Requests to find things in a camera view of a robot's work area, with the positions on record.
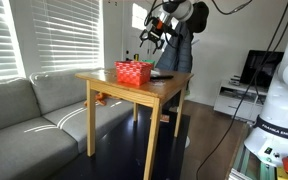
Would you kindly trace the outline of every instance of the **floor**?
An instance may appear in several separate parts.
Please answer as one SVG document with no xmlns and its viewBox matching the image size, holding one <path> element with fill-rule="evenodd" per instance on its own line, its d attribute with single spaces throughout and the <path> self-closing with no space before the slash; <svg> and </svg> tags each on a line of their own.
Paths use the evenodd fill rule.
<svg viewBox="0 0 288 180">
<path fill-rule="evenodd" d="M 213 111 L 213 107 L 185 101 L 183 114 L 191 116 L 188 137 L 190 145 L 184 153 L 181 180 L 196 179 L 196 170 L 213 151 L 231 123 L 231 116 Z M 198 172 L 199 180 L 224 180 L 239 136 L 242 121 L 235 120 L 222 144 Z"/>
<path fill-rule="evenodd" d="M 117 125 L 96 144 L 96 153 L 86 152 L 53 174 L 49 180 L 140 180 L 143 179 L 152 109 L 139 107 L 139 120 L 133 114 Z M 176 113 L 169 123 L 160 123 L 152 180 L 179 180 L 190 117 L 182 116 L 179 134 L 174 139 Z"/>
</svg>

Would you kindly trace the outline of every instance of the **white window blinds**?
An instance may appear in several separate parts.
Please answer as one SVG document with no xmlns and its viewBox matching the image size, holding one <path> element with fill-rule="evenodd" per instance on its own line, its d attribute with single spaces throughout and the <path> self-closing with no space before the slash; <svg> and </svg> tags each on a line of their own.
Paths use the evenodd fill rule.
<svg viewBox="0 0 288 180">
<path fill-rule="evenodd" d="M 8 0 L 0 0 L 0 78 L 25 77 Z"/>
<path fill-rule="evenodd" d="M 100 0 L 31 0 L 42 69 L 103 67 Z"/>
</svg>

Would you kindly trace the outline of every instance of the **black cable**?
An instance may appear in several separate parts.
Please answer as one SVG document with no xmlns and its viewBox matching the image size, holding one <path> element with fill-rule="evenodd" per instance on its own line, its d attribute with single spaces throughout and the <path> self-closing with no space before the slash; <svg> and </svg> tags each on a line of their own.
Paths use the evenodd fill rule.
<svg viewBox="0 0 288 180">
<path fill-rule="evenodd" d="M 180 4 L 180 3 L 183 3 L 185 2 L 186 0 L 180 0 L 180 1 L 167 1 L 167 2 L 164 2 L 164 0 L 162 1 L 162 3 L 158 4 L 155 6 L 156 4 L 156 1 L 157 0 L 154 0 L 152 6 L 151 6 L 151 10 L 149 11 L 149 13 L 147 14 L 147 16 L 145 17 L 145 20 L 144 20 L 144 26 L 148 26 L 149 23 L 153 20 L 152 18 L 152 13 L 155 9 L 157 9 L 158 7 L 164 5 L 164 4 L 170 4 L 170 3 L 173 3 L 173 4 Z M 166 40 L 166 43 L 171 46 L 172 48 L 176 49 L 174 46 L 172 46 L 172 44 L 169 43 L 169 40 L 166 36 L 166 33 L 165 33 L 165 40 Z"/>
<path fill-rule="evenodd" d="M 286 23 L 286 25 L 285 25 L 285 28 L 284 28 L 284 30 L 283 30 L 283 32 L 282 32 L 282 34 L 281 34 L 281 38 L 280 38 L 279 41 L 277 42 L 275 48 L 274 48 L 273 51 L 270 53 L 270 55 L 264 60 L 264 62 L 261 63 L 261 66 L 259 67 L 259 71 L 262 71 L 262 69 L 264 68 L 264 66 L 265 66 L 265 64 L 267 63 L 267 61 L 270 59 L 270 57 L 271 57 L 271 56 L 273 55 L 273 53 L 276 51 L 278 45 L 279 45 L 279 44 L 281 43 L 281 41 L 282 41 L 282 38 L 283 38 L 283 36 L 284 36 L 284 34 L 285 34 L 286 30 L 287 30 L 287 27 L 288 27 L 288 20 L 287 20 L 287 23 Z M 257 79 L 257 77 L 255 78 L 254 84 L 255 84 L 255 87 L 257 88 L 256 79 Z"/>
<path fill-rule="evenodd" d="M 273 52 L 270 53 L 270 56 L 269 56 L 269 57 L 265 58 L 266 54 L 269 52 L 269 49 L 271 48 L 271 45 L 273 44 L 273 39 L 275 39 L 275 36 L 276 36 L 276 34 L 277 34 L 277 32 L 278 32 L 281 24 L 282 24 L 282 21 L 284 20 L 284 17 L 285 17 L 285 14 L 286 14 L 286 12 L 287 12 L 287 9 L 288 9 L 288 1 L 287 1 L 286 6 L 285 6 L 284 12 L 283 12 L 283 14 L 282 14 L 282 18 L 281 18 L 281 20 L 279 21 L 279 23 L 278 23 L 278 25 L 277 25 L 277 27 L 276 27 L 276 29 L 275 29 L 274 35 L 273 35 L 273 37 L 272 37 L 272 40 L 271 40 L 269 46 L 268 46 L 267 49 L 266 49 L 266 52 L 265 52 L 265 54 L 264 54 L 264 56 L 263 56 L 262 61 L 260 62 L 260 65 L 259 65 L 259 67 L 258 67 L 258 68 L 260 68 L 259 71 L 261 71 L 261 70 L 263 69 L 263 67 L 264 67 L 267 59 L 269 59 L 269 58 L 272 56 L 273 52 L 275 52 L 275 50 L 274 50 Z M 254 87 L 255 87 L 255 90 L 256 90 L 256 95 L 258 96 L 259 93 L 258 93 L 258 87 L 257 87 L 257 77 L 256 77 L 255 80 L 254 80 Z"/>
<path fill-rule="evenodd" d="M 168 38 L 167 38 L 166 32 L 164 32 L 164 36 L 165 36 L 166 43 L 167 43 L 169 46 L 171 46 L 172 48 L 177 49 L 176 47 L 174 47 L 174 46 L 169 42 L 169 40 L 168 40 Z"/>
<path fill-rule="evenodd" d="M 217 6 L 216 2 L 214 0 L 212 0 L 214 6 L 216 7 L 216 9 L 218 10 L 218 12 L 220 12 L 221 14 L 223 15 L 230 15 L 230 14 L 233 14 L 233 13 L 236 13 L 237 11 L 243 9 L 245 6 L 247 6 L 249 3 L 252 2 L 252 0 L 249 0 L 248 2 L 236 7 L 235 9 L 233 9 L 232 11 L 226 13 L 226 12 L 223 12 L 222 10 L 220 10 L 220 8 Z"/>
<path fill-rule="evenodd" d="M 280 42 L 281 42 L 281 40 L 282 40 L 282 38 L 283 38 L 283 36 L 284 36 L 287 28 L 288 28 L 288 22 L 287 22 L 287 24 L 285 25 L 284 31 L 283 31 L 283 33 L 281 34 L 281 37 L 280 37 L 278 43 L 276 44 L 276 46 L 275 46 L 275 48 L 274 48 L 274 51 L 276 50 L 276 48 L 277 48 L 278 45 L 280 44 Z M 266 63 L 266 61 L 268 60 L 268 58 L 265 59 L 265 56 L 263 57 L 263 59 L 262 59 L 263 64 Z M 217 144 L 217 146 L 213 149 L 213 151 L 204 159 L 204 161 L 201 163 L 201 165 L 200 165 L 199 168 L 197 169 L 197 171 L 196 171 L 196 180 L 198 180 L 198 172 L 199 172 L 199 170 L 201 169 L 201 167 L 202 167 L 202 166 L 205 164 L 205 162 L 210 158 L 210 156 L 217 150 L 217 148 L 220 146 L 220 144 L 223 142 L 224 138 L 226 137 L 227 133 L 228 133 L 228 132 L 230 131 L 230 129 L 232 128 L 232 126 L 233 126 L 233 124 L 234 124 L 234 122 L 235 122 L 234 119 L 235 119 L 235 117 L 236 117 L 236 114 L 237 114 L 237 112 L 238 112 L 238 110 L 239 110 L 239 108 L 240 108 L 243 100 L 245 99 L 246 94 L 247 94 L 248 90 L 249 90 L 250 87 L 251 87 L 251 84 L 253 83 L 253 81 L 255 80 L 255 78 L 257 78 L 257 76 L 258 76 L 258 74 L 259 74 L 259 72 L 260 72 L 259 70 L 260 70 L 260 69 L 257 69 L 257 70 L 256 70 L 256 72 L 254 73 L 254 75 L 253 75 L 253 77 L 252 77 L 252 79 L 251 79 L 250 84 L 247 86 L 246 91 L 244 92 L 244 94 L 243 94 L 243 96 L 242 96 L 242 98 L 241 98 L 241 100 L 240 100 L 240 102 L 239 102 L 239 104 L 238 104 L 238 106 L 237 106 L 237 108 L 236 108 L 236 111 L 235 111 L 235 113 L 234 113 L 234 115 L 233 115 L 233 117 L 232 117 L 231 123 L 230 123 L 228 129 L 226 130 L 226 132 L 224 133 L 223 137 L 221 138 L 221 140 L 219 141 L 219 143 Z"/>
</svg>

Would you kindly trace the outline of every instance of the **gray sofa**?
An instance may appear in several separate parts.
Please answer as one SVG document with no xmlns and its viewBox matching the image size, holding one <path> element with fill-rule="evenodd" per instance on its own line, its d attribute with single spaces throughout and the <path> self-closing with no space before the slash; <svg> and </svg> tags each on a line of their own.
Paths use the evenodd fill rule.
<svg viewBox="0 0 288 180">
<path fill-rule="evenodd" d="M 0 179 L 44 179 L 86 150 L 85 70 L 0 81 Z M 96 139 L 132 111 L 108 99 L 96 106 Z"/>
</svg>

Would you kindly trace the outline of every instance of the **red basket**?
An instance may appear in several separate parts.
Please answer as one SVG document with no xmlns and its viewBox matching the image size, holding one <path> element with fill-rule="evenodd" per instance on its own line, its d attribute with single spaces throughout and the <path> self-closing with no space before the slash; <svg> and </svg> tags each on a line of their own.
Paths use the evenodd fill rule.
<svg viewBox="0 0 288 180">
<path fill-rule="evenodd" d="M 137 61 L 116 61 L 117 81 L 141 85 L 150 81 L 152 64 Z"/>
</svg>

